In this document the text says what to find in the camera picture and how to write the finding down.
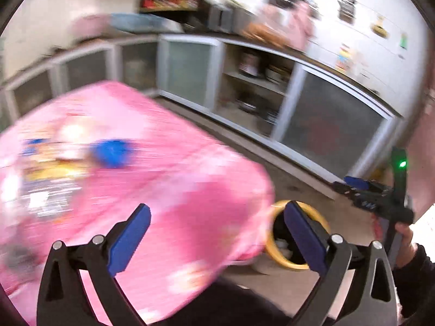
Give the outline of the person right hand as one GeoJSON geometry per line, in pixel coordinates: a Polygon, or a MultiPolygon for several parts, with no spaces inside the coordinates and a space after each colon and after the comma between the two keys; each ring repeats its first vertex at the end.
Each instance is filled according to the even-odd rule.
{"type": "Polygon", "coordinates": [[[414,232],[410,225],[398,222],[395,229],[402,236],[396,259],[396,267],[400,269],[413,260],[417,252],[417,245],[413,242],[414,232]]]}

